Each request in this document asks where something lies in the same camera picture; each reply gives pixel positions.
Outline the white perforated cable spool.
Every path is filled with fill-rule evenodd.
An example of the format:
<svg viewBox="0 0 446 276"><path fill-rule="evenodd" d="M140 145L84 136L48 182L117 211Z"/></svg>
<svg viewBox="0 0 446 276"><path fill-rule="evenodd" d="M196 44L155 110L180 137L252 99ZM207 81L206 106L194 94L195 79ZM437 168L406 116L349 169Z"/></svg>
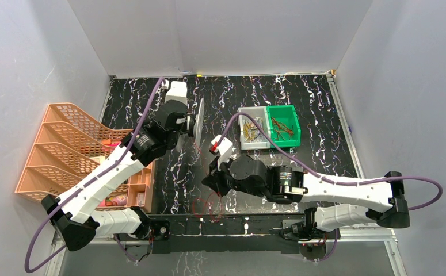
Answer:
<svg viewBox="0 0 446 276"><path fill-rule="evenodd" d="M198 112L197 114L188 114L185 118L185 121L182 124L182 128L179 131L179 137L176 144L176 150L180 152L182 150L182 145L184 142L184 137L189 136L193 137L195 141L195 146L199 147L201 144L201 135L203 128L203 119L204 119L204 108L205 108L205 100L202 98L200 103L198 104Z"/></svg>

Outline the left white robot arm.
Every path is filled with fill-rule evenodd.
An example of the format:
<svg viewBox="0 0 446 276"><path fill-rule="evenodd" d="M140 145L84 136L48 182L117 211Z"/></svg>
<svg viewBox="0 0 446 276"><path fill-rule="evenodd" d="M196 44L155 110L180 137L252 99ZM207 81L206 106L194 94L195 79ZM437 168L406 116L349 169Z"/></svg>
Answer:
<svg viewBox="0 0 446 276"><path fill-rule="evenodd" d="M150 234L151 220L138 206L123 210L97 208L125 180L174 149L180 136L191 132L189 122L185 103L166 101L78 184L57 197L42 199L52 226L68 250L80 250L100 236L123 233L145 239Z"/></svg>

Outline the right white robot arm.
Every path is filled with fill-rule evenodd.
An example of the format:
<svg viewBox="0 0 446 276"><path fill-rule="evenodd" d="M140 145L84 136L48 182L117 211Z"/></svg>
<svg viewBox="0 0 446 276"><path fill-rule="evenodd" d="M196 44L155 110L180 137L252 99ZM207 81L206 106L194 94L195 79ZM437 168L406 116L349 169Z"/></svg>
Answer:
<svg viewBox="0 0 446 276"><path fill-rule="evenodd" d="M339 185L344 177L315 177L297 167L267 166L260 160L240 156L226 162L216 157L209 173L201 181L219 196L230 190L265 197L276 204L332 202L334 206L310 208L303 223L293 227L294 233L317 238L342 226L376 223L384 228L403 229L410 226L409 207L402 181L377 179L362 185L358 178L352 185Z"/></svg>

